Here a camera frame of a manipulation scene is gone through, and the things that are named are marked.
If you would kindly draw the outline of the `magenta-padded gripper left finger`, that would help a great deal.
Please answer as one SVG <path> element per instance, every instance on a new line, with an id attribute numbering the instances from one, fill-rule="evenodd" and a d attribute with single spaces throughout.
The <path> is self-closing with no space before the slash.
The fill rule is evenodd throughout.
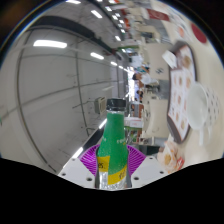
<path id="1" fill-rule="evenodd" d="M 78 151 L 63 166 L 58 176 L 84 188 L 94 188 L 98 174 L 96 151 L 98 145 Z"/>

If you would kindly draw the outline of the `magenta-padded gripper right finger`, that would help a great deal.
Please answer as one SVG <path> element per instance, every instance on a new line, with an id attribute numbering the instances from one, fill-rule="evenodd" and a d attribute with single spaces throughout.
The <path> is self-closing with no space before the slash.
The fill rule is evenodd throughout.
<path id="1" fill-rule="evenodd" d="M 128 145 L 128 184 L 140 188 L 167 175 L 167 171 L 154 156 L 146 156 L 138 149 Z"/>

